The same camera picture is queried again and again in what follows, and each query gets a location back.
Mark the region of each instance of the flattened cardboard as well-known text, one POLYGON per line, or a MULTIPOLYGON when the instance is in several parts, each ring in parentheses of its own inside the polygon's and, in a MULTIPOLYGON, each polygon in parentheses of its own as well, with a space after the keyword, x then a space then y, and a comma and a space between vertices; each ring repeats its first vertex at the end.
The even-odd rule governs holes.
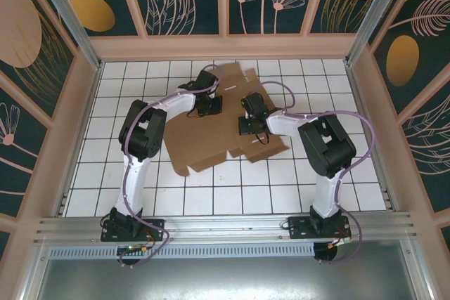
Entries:
MULTIPOLYGON (((286 149, 279 136, 271 135, 270 143, 255 142, 254 135, 240 136, 238 117, 245 114, 240 100, 251 90, 257 89, 263 95, 269 109, 274 107, 269 95, 260 86, 256 72, 245 76, 238 63, 221 65, 224 77, 217 89, 222 96, 222 113, 202 118, 179 115, 167 122, 164 140, 172 166, 180 176, 189 176, 188 167, 199 172, 226 161, 226 152, 237 157, 245 155, 256 162, 286 149)), ((216 68, 211 71, 220 76, 216 68)))

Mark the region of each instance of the black bracket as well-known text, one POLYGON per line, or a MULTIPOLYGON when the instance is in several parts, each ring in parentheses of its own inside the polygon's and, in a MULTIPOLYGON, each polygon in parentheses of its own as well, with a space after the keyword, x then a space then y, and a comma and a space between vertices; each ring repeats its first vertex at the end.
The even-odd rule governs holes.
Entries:
MULTIPOLYGON (((147 223, 150 223, 158 228, 164 228, 164 219, 144 219, 147 223)), ((124 228, 117 226, 114 221, 110 219, 103 222, 103 228, 101 231, 101 242, 140 242, 145 243, 148 241, 147 231, 153 237, 156 242, 162 241, 163 233, 160 233, 154 228, 141 225, 140 232, 137 233, 136 237, 124 228)))
POLYGON ((317 232, 310 216, 289 217, 288 228, 290 239, 329 239, 342 237, 342 230, 348 237, 352 236, 349 219, 346 216, 336 217, 335 221, 328 223, 320 233, 317 232))

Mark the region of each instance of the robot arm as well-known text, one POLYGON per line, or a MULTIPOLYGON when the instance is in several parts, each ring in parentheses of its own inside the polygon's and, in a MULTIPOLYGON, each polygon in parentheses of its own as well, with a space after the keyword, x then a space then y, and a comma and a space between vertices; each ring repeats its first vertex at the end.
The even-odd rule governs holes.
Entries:
POLYGON ((335 192, 340 174, 351 165, 356 148, 336 115, 309 117, 291 115, 277 108, 269 110, 259 93, 242 99, 245 117, 239 118, 240 134, 267 133, 302 139, 308 160, 316 175, 316 197, 310 210, 316 232, 340 216, 335 192))

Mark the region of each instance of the fern leaf drawing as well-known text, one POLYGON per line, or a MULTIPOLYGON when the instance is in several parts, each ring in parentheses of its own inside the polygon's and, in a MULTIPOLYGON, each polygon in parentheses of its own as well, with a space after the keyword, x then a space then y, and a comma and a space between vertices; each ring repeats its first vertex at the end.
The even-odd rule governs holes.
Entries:
POLYGON ((189 35, 195 14, 195 0, 147 0, 145 24, 150 35, 189 35))

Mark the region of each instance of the black grout line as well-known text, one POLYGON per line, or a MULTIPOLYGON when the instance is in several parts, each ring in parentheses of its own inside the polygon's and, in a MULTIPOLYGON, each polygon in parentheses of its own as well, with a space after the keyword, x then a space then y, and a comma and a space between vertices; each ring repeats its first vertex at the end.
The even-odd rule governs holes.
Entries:
MULTIPOLYGON (((122 92, 122 87, 123 87, 123 84, 124 84, 125 74, 127 73, 127 66, 128 66, 128 63, 125 65, 124 77, 122 78, 122 85, 120 86, 120 93, 122 92)), ((117 111, 119 110, 119 101, 120 100, 117 100, 117 104, 116 104, 116 107, 115 107, 114 122, 112 123, 112 130, 111 130, 111 134, 110 134, 111 135, 111 137, 110 137, 111 139, 113 138, 114 123, 115 123, 115 120, 116 120, 117 111)), ((98 197, 97 197, 96 208, 94 210, 94 215, 96 215, 96 213, 97 213, 98 202, 100 201, 101 186, 103 185, 103 179, 105 177, 106 164, 108 163, 108 155, 109 155, 109 152, 110 152, 110 146, 111 146, 111 141, 108 142, 108 149, 106 150, 106 157, 105 157, 105 161, 104 161, 103 174, 101 176, 100 189, 98 191, 98 197)))

